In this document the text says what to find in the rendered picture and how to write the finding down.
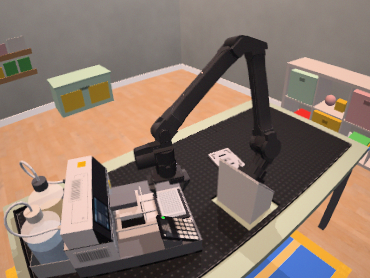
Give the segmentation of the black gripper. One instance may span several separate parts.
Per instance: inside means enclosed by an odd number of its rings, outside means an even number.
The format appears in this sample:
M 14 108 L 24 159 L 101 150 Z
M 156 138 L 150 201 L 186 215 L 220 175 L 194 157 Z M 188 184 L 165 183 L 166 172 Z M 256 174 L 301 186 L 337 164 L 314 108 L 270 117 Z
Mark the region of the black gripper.
M 177 171 L 175 169 L 175 161 L 173 164 L 169 166 L 160 165 L 158 163 L 159 175 L 157 174 L 157 171 L 155 169 L 151 171 L 152 175 L 146 176 L 149 189 L 153 194 L 155 194 L 156 198 L 157 198 L 157 192 L 156 192 L 155 185 L 157 185 L 157 183 L 169 181 L 170 185 L 173 185 L 173 184 L 183 182 L 181 183 L 182 192 L 184 191 L 185 187 L 189 184 L 190 177 L 187 171 L 185 169 L 181 169 L 180 165 L 176 165 L 176 168 L 177 168 Z

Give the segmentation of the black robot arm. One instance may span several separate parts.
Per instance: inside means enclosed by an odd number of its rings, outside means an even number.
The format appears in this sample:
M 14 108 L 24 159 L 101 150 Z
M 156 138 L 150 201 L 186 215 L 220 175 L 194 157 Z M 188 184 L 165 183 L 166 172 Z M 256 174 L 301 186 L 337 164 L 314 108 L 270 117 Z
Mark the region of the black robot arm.
M 271 122 L 265 49 L 268 49 L 267 42 L 247 35 L 227 38 L 214 58 L 178 99 L 153 123 L 150 132 L 155 141 L 133 149 L 137 169 L 156 166 L 159 175 L 158 163 L 169 166 L 175 161 L 177 171 L 171 139 L 177 134 L 187 116 L 226 70 L 244 54 L 248 68 L 254 117 L 254 127 L 249 145 L 256 155 L 254 154 L 250 161 L 247 160 L 244 167 L 239 165 L 238 169 L 264 184 L 263 178 L 267 173 L 265 170 L 281 151 L 281 143 L 277 139 L 276 132 L 273 132 Z

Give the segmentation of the beige bottle with black cap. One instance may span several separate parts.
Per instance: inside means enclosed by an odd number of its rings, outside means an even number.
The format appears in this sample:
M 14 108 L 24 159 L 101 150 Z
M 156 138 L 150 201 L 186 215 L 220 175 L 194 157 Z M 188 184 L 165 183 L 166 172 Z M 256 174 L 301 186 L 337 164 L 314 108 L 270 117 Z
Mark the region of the beige bottle with black cap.
M 38 205 L 42 211 L 53 211 L 62 218 L 64 190 L 58 184 L 48 184 L 45 176 L 38 176 L 31 182 L 34 190 L 29 196 L 29 205 Z

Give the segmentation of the translucent plastic bottle with blue liquid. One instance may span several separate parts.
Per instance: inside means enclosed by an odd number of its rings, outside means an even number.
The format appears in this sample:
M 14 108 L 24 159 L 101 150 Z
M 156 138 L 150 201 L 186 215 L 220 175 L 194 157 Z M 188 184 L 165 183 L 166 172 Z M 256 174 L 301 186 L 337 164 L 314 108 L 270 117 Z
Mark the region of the translucent plastic bottle with blue liquid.
M 23 213 L 26 221 L 21 228 L 21 234 L 35 234 L 61 225 L 61 219 L 55 212 L 42 211 L 38 205 L 30 206 L 33 211 L 30 212 L 27 207 Z M 64 241 L 60 236 L 60 230 L 22 239 L 41 265 L 68 260 L 63 251 Z

